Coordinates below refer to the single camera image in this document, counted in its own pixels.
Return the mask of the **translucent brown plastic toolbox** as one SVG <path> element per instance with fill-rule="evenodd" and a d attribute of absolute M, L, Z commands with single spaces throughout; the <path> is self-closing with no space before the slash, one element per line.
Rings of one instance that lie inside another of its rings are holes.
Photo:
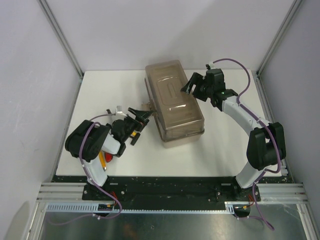
<path fill-rule="evenodd" d="M 179 60 L 145 67 L 149 106 L 165 148 L 196 142 L 205 132 L 205 119 L 197 100 L 181 92 L 187 76 Z"/>

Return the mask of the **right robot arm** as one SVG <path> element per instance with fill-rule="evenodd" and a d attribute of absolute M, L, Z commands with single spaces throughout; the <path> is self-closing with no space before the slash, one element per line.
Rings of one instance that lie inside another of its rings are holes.
<path fill-rule="evenodd" d="M 231 196 L 242 201 L 258 177 L 277 174 L 285 134 L 240 101 L 219 68 L 186 75 L 179 66 L 148 65 L 144 84 L 149 123 L 132 147 L 135 175 L 235 178 Z"/>

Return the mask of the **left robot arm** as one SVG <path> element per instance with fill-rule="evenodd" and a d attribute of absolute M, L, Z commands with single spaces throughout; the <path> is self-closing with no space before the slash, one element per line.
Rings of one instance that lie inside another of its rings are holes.
<path fill-rule="evenodd" d="M 119 158 L 126 150 L 126 141 L 131 138 L 134 144 L 146 122 L 139 116 L 126 115 L 111 124 L 101 124 L 84 120 L 66 139 L 65 149 L 72 157 L 78 158 L 87 176 L 94 185 L 93 194 L 100 200 L 110 196 L 111 188 L 105 184 L 108 178 L 105 155 Z"/>

